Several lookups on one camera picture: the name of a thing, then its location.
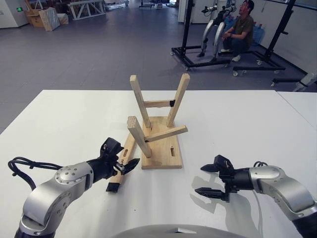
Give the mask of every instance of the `black cable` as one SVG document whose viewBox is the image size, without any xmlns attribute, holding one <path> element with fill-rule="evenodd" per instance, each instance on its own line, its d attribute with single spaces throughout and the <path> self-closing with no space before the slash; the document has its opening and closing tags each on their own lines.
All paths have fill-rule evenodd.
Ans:
<svg viewBox="0 0 317 238">
<path fill-rule="evenodd" d="M 9 161 L 8 166 L 13 171 L 12 176 L 18 175 L 19 177 L 21 177 L 24 181 L 26 181 L 29 184 L 32 190 L 36 188 L 35 183 L 33 182 L 30 176 L 28 176 L 26 173 L 19 170 L 16 164 L 28 165 L 30 166 L 30 169 L 33 169 L 34 167 L 36 167 L 40 169 L 59 170 L 62 168 L 62 166 L 59 166 L 56 164 L 35 162 L 23 157 L 16 157 L 13 160 Z"/>
<path fill-rule="evenodd" d="M 253 165 L 253 167 L 261 167 L 261 166 L 267 166 L 267 163 L 261 162 L 261 161 L 256 161 Z"/>
</svg>

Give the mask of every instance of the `jeans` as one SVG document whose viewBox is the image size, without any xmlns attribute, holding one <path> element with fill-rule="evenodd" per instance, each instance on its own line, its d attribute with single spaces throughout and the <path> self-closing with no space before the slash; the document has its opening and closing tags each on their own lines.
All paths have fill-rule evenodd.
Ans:
<svg viewBox="0 0 317 238">
<path fill-rule="evenodd" d="M 247 51 L 249 46 L 244 40 L 232 39 L 231 37 L 228 37 L 223 41 L 223 48 L 226 50 L 233 50 L 233 57 L 236 57 L 239 54 Z"/>
</svg>

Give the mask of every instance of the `gray floor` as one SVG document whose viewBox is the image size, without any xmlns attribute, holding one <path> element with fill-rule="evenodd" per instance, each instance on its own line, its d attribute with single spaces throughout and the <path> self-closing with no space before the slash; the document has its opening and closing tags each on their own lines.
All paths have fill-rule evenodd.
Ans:
<svg viewBox="0 0 317 238">
<path fill-rule="evenodd" d="M 139 2 L 131 0 L 129 8 L 72 21 L 53 32 L 31 25 L 1 29 L 0 133 L 43 89 L 131 90 L 129 76 L 136 74 L 143 90 L 175 90 L 185 72 L 179 60 L 169 54 L 171 47 L 182 42 L 178 10 L 139 9 Z M 191 26 L 189 45 L 200 43 L 204 27 Z M 188 55 L 196 60 L 196 54 Z M 243 56 L 235 65 L 255 65 L 255 58 Z M 286 66 L 278 77 L 302 77 Z M 197 68 L 189 73 L 189 90 L 272 89 L 270 82 L 276 76 L 249 71 L 234 77 L 232 65 Z M 294 84 L 287 83 L 274 89 L 293 88 Z"/>
</svg>

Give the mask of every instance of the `sneaker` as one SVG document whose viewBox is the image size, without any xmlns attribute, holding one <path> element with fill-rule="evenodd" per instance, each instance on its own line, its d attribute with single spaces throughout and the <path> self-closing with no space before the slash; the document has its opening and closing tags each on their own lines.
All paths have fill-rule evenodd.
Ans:
<svg viewBox="0 0 317 238">
<path fill-rule="evenodd" d="M 231 52 L 231 49 L 221 49 L 220 52 Z"/>
<path fill-rule="evenodd" d="M 234 57 L 232 59 L 233 62 L 238 62 L 239 60 L 241 59 L 241 56 L 240 55 L 237 55 L 236 57 Z"/>
</svg>

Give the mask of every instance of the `cardboard box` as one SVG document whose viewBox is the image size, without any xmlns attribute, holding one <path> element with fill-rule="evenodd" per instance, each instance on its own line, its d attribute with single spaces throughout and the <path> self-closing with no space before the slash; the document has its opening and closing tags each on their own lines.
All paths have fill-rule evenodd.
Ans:
<svg viewBox="0 0 317 238">
<path fill-rule="evenodd" d="M 39 11 L 39 14 L 46 31 L 53 31 L 60 26 L 55 8 L 50 7 L 46 10 Z"/>
<path fill-rule="evenodd" d="M 26 18 L 29 23 L 34 27 L 44 27 L 43 22 L 41 20 L 39 11 L 40 9 L 32 9 L 31 11 L 24 11 Z"/>
<path fill-rule="evenodd" d="M 68 15 L 65 13 L 58 13 L 59 22 L 61 25 L 68 24 Z"/>
<path fill-rule="evenodd" d="M 43 21 L 40 16 L 33 16 L 31 18 L 31 21 L 34 27 L 44 27 Z"/>
</svg>

